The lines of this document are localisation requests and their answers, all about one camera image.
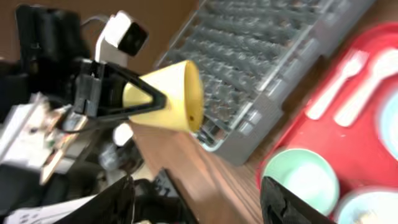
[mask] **wooden table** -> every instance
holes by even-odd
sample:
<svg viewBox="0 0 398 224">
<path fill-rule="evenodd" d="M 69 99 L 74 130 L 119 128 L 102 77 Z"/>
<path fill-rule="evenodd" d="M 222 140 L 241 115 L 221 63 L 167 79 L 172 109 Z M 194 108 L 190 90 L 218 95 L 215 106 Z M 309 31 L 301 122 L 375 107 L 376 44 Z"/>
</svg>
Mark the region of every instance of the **wooden table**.
<svg viewBox="0 0 398 224">
<path fill-rule="evenodd" d="M 380 22 L 398 19 L 398 2 L 378 0 L 364 15 L 349 37 L 336 51 L 341 51 L 352 36 Z M 189 134 L 136 126 L 138 144 L 150 170 L 171 170 L 178 187 L 200 223 L 262 223 L 259 191 L 254 174 L 275 139 L 283 133 L 291 117 L 302 106 L 328 68 L 331 60 L 320 59 L 284 104 L 287 115 L 265 138 L 247 163 L 234 167 L 205 152 Z"/>
<path fill-rule="evenodd" d="M 197 4 L 195 0 L 3 0 L 0 2 L 0 57 L 7 60 L 19 58 L 13 11 L 22 2 L 71 9 L 79 12 L 83 19 L 95 14 L 114 14 L 120 9 L 127 11 L 144 23 L 150 33 L 149 42 L 143 51 L 129 62 L 130 69 L 141 73 L 151 71 L 172 35 Z M 380 22 L 397 19 L 397 12 L 398 1 L 378 0 L 349 36 Z M 94 24 L 85 31 L 91 49 L 98 29 L 100 25 Z M 162 167 L 171 170 L 179 190 L 200 223 L 262 223 L 259 191 L 254 181 L 257 166 L 283 132 L 283 127 L 301 107 L 309 90 L 322 78 L 329 63 L 329 60 L 320 59 L 314 65 L 292 94 L 293 97 L 285 102 L 287 115 L 272 134 L 263 140 L 245 165 L 234 167 L 205 152 L 188 134 L 136 125 L 134 130 L 137 142 L 147 165 L 153 174 Z"/>
</svg>

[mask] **dish rack basket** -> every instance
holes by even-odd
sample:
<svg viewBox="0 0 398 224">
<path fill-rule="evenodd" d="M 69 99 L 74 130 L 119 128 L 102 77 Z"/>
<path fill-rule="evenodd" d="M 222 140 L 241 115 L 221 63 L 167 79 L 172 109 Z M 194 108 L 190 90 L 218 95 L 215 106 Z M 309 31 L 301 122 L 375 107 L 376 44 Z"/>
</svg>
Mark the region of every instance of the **dish rack basket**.
<svg viewBox="0 0 398 224">
<path fill-rule="evenodd" d="M 321 55 L 330 56 L 374 0 L 207 0 L 155 64 L 193 60 L 206 151 L 243 164 L 283 115 L 281 106 Z"/>
</svg>

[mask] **red tray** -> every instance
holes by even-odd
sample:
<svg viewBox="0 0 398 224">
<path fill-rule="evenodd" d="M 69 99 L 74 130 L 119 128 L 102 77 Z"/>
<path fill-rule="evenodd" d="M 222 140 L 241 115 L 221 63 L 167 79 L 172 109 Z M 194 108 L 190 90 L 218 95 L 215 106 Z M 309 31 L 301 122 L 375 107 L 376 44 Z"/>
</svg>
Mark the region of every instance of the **red tray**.
<svg viewBox="0 0 398 224">
<path fill-rule="evenodd" d="M 398 23 L 387 23 L 361 34 L 354 40 L 341 58 L 330 68 L 326 80 L 318 87 L 312 98 L 331 80 L 341 59 L 353 49 L 369 53 L 368 61 L 376 53 L 388 47 L 398 48 Z M 324 157 L 340 182 L 340 197 L 347 192 L 365 185 L 398 187 L 398 161 L 394 159 L 379 140 L 377 119 L 385 101 L 398 91 L 398 75 L 384 80 L 373 94 L 365 109 L 349 128 L 338 126 L 333 116 L 343 103 L 358 88 L 368 74 L 368 65 L 361 73 L 348 80 L 327 111 L 314 121 L 304 111 L 312 101 L 309 100 L 300 114 L 293 120 L 288 130 L 261 163 L 257 175 L 260 188 L 263 168 L 271 155 L 280 148 L 304 148 Z"/>
</svg>

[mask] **plastic cutlery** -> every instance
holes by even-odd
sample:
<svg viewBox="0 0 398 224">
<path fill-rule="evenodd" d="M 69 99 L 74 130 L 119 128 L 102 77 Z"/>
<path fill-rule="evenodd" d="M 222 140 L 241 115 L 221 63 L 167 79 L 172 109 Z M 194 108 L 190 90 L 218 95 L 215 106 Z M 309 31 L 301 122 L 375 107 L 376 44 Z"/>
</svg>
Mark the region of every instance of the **plastic cutlery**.
<svg viewBox="0 0 398 224">
<path fill-rule="evenodd" d="M 316 99 L 314 104 L 305 112 L 310 119 L 318 120 L 327 110 L 344 82 L 349 78 L 357 75 L 366 60 L 368 59 L 368 54 L 360 50 L 356 50 L 352 54 L 349 54 L 343 64 L 338 69 L 337 75 L 330 80 L 329 85 L 325 88 L 325 91 L 320 94 L 320 97 Z"/>
<path fill-rule="evenodd" d="M 351 126 L 379 84 L 386 78 L 398 72 L 398 50 L 387 49 L 383 51 L 371 65 L 370 76 L 362 82 L 358 90 L 340 108 L 335 116 L 335 121 L 342 127 Z"/>
</svg>

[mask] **green bowl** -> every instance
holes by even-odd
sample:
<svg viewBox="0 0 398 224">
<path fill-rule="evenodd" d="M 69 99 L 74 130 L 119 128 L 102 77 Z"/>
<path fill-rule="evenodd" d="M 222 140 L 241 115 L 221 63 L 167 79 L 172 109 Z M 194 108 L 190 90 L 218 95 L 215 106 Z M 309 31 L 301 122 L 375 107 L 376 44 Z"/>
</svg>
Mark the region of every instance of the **green bowl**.
<svg viewBox="0 0 398 224">
<path fill-rule="evenodd" d="M 272 177 L 312 208 L 329 215 L 339 197 L 339 183 L 329 163 L 307 149 L 289 149 L 274 155 L 262 176 Z"/>
</svg>

